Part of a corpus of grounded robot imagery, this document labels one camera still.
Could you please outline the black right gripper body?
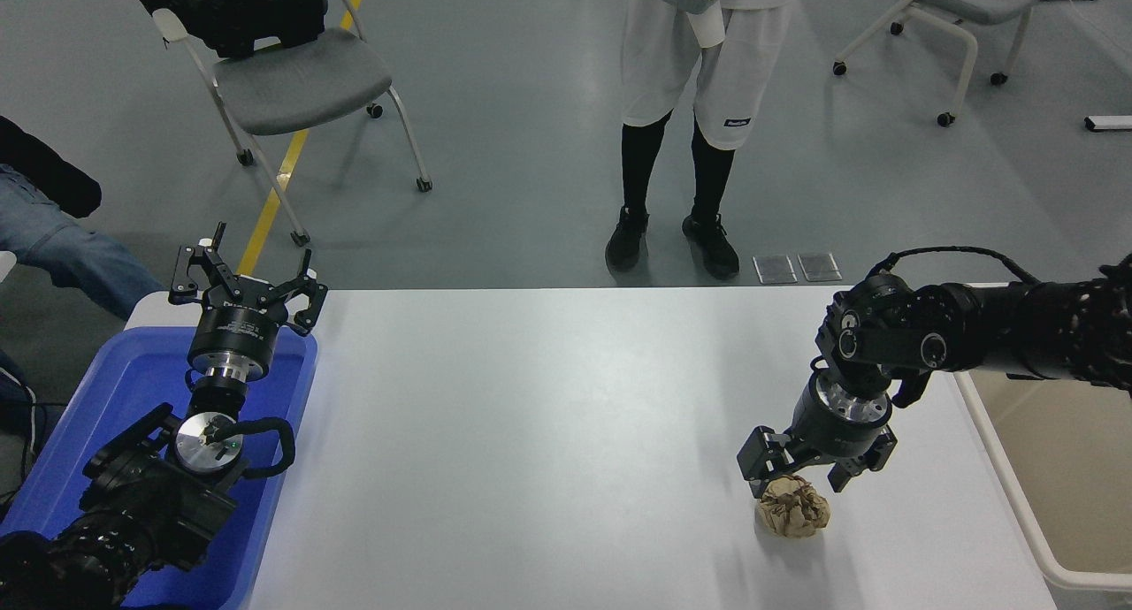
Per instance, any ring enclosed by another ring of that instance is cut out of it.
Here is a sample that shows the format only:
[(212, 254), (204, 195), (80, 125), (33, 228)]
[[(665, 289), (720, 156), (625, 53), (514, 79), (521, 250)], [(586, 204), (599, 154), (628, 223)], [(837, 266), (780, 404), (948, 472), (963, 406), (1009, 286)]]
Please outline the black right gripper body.
[(794, 411), (790, 456), (874, 462), (895, 444), (886, 390), (854, 395), (832, 376), (812, 376)]

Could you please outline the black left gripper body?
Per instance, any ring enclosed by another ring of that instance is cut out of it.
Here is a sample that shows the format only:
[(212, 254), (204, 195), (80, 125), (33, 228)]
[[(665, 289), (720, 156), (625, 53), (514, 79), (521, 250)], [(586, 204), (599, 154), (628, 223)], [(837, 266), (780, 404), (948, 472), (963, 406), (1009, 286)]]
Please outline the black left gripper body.
[(288, 323), (286, 307), (260, 302), (272, 289), (265, 280), (239, 277), (237, 286), (239, 297), (218, 283), (203, 293), (201, 320), (187, 352), (190, 367), (216, 367), (226, 354), (242, 356), (250, 368), (271, 367), (278, 328)]

